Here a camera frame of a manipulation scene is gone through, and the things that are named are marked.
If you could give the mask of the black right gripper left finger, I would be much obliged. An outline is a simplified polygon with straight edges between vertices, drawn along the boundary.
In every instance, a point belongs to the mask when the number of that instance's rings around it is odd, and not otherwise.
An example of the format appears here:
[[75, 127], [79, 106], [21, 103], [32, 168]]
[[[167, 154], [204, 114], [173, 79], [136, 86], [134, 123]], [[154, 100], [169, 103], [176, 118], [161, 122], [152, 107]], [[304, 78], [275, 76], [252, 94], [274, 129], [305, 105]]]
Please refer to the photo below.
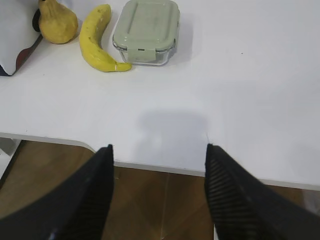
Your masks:
[[113, 146], [48, 194], [0, 220], [2, 240], [100, 240], [114, 191]]

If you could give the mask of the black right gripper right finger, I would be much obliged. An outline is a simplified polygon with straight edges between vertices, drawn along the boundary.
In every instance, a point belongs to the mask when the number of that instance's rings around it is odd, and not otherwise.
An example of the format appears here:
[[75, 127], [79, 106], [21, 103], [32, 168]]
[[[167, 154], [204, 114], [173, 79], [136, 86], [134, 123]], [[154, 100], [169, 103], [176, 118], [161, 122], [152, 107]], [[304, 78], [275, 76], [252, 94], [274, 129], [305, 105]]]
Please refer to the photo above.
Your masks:
[[204, 191], [220, 240], [320, 238], [318, 215], [264, 185], [218, 145], [207, 145]]

